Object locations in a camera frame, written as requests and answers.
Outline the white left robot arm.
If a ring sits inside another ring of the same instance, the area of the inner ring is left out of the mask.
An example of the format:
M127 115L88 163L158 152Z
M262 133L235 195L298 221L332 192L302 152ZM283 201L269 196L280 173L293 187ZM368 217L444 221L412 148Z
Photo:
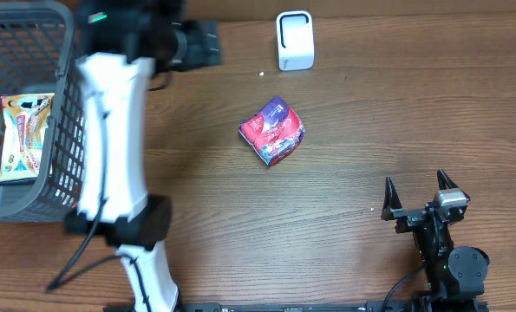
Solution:
M180 311L167 262L172 219L166 196L147 190L147 93L157 75L217 66L218 25L186 20L180 1L83 1L75 12L84 114L81 196L64 220L69 234L103 237L121 261L134 311Z

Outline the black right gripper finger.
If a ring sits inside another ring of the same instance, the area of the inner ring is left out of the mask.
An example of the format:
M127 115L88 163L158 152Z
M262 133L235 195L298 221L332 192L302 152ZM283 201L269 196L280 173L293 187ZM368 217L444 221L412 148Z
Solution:
M402 203L396 192L391 177L385 179L385 195L382 207L382 213L396 213L402 211Z
M437 171L437 180L440 190L458 188L455 182L449 178L442 168Z

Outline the red purple tissue pack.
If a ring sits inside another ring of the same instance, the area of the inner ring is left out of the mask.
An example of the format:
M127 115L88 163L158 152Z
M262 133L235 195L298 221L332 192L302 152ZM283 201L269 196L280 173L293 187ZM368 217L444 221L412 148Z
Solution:
M300 145L305 128L292 107L275 96L242 122L238 132L267 166L274 166Z

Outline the yellow snack bag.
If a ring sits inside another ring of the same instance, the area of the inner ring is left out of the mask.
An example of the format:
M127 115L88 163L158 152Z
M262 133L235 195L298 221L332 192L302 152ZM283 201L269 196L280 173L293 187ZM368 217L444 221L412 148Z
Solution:
M54 93L1 96L5 130L0 185L37 179L53 97Z

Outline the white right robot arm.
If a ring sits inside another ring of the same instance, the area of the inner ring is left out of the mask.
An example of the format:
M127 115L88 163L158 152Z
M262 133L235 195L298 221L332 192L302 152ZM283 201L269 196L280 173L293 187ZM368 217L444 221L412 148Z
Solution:
M395 232L412 233L421 266L397 282L382 301L381 311L487 311L484 294L489 256L479 248L456 247L449 226L465 217L470 197L443 170L437 171L439 190L421 209L406 210L392 178L385 179L381 219L395 221ZM424 272L428 289L406 302L392 299L407 281Z

